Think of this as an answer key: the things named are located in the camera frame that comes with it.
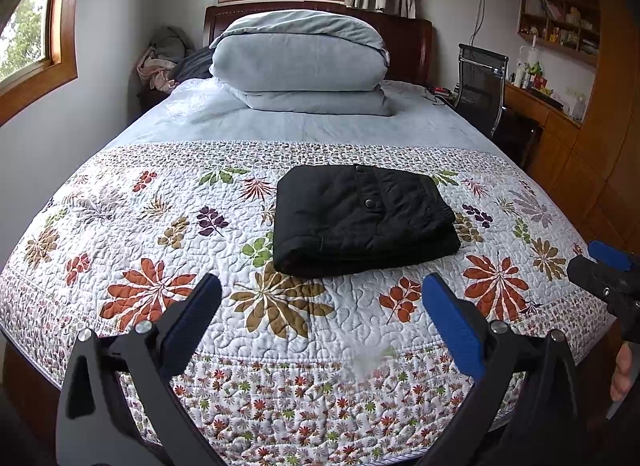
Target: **floral quilt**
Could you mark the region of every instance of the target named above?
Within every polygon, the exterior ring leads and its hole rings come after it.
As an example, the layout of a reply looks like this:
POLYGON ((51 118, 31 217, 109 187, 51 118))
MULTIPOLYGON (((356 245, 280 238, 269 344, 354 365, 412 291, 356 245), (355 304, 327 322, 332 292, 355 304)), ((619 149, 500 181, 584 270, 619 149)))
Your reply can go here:
MULTIPOLYGON (((580 359, 604 303, 566 279, 584 241, 542 189, 493 155, 460 149, 184 142, 115 147, 36 216, 0 275, 0 324, 62 383, 76 333, 128 331, 207 272, 222 306, 172 388, 234 465, 391 464, 422 454, 456 413, 460 374, 421 302, 441 274, 514 331, 557 327, 580 359), (459 252, 322 280, 273 269, 276 183, 299 164, 363 163, 430 175, 456 212, 459 252)), ((516 374, 500 416, 513 407, 516 374)), ((153 429, 122 384, 143 436, 153 429)))

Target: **cabinet door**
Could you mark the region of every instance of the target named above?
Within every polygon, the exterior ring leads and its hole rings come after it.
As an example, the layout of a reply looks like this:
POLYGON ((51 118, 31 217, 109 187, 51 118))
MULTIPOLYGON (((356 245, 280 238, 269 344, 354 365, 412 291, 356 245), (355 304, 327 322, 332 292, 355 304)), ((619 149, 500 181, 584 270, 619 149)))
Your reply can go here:
POLYGON ((558 180, 570 153, 571 149, 558 137, 546 130, 543 131, 533 160, 527 167, 527 175, 540 184, 548 194, 558 180))

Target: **desk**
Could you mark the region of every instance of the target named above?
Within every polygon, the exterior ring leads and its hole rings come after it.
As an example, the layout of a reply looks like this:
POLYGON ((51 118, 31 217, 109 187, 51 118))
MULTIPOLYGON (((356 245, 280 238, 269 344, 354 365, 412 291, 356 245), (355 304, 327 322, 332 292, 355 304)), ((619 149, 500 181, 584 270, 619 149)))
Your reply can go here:
POLYGON ((526 168, 527 175, 550 193, 580 133, 580 123, 542 99, 512 84, 504 86, 504 103, 534 119, 543 128, 540 143, 526 168))

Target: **wooden headboard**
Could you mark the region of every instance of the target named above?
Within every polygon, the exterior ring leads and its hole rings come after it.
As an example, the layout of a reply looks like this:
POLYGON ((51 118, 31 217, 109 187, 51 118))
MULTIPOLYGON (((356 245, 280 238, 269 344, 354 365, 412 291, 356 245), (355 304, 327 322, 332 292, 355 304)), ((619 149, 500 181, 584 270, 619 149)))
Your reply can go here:
POLYGON ((284 9, 313 9, 346 14, 361 19, 382 36, 391 56, 386 79, 425 86, 431 60, 431 22, 399 18, 378 12, 353 9, 336 2, 270 1, 207 7, 203 46, 217 38, 233 21, 247 14, 284 9))

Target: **screw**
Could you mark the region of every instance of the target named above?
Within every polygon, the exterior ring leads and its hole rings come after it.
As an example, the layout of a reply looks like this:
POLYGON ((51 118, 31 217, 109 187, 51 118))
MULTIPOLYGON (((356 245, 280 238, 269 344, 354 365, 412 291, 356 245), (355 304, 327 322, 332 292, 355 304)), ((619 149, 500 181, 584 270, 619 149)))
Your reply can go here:
POLYGON ((504 334, 509 329, 509 326, 504 321, 500 320, 492 321, 489 327, 491 327, 491 332, 494 334, 504 334))
POLYGON ((564 341, 564 333, 558 329, 553 329, 551 331, 551 339, 553 341, 564 341))
POLYGON ((94 332, 89 327, 85 327, 84 329, 80 329, 78 331, 78 339, 80 341, 87 341, 93 333, 94 332))
POLYGON ((154 325, 149 320, 143 320, 141 322, 136 323, 136 332, 138 334, 146 334, 153 327, 154 327, 154 325))

